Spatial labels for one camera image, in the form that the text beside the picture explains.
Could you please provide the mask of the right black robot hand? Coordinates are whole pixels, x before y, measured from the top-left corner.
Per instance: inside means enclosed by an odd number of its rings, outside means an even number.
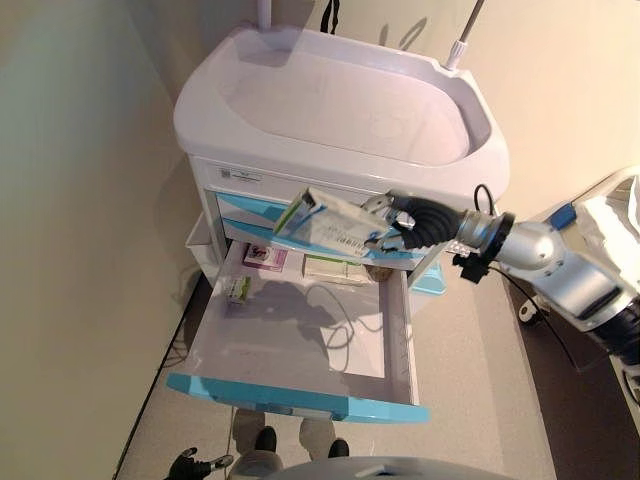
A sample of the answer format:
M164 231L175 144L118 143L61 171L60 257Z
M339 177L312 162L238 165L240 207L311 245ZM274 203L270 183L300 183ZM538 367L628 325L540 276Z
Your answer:
M371 197L360 208L371 214L386 212L384 219L395 234L371 237L365 242L368 248L384 253L454 240L465 217L464 211L399 190Z

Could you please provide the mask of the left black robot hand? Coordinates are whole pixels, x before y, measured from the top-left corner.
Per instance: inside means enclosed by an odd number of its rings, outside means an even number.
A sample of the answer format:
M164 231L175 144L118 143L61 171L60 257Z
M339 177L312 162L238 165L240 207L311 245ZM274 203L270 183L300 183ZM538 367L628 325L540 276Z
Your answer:
M173 461L167 474L168 480L202 480L217 470L223 470L232 465L234 456L226 454L214 460L197 460L196 447L182 451Z

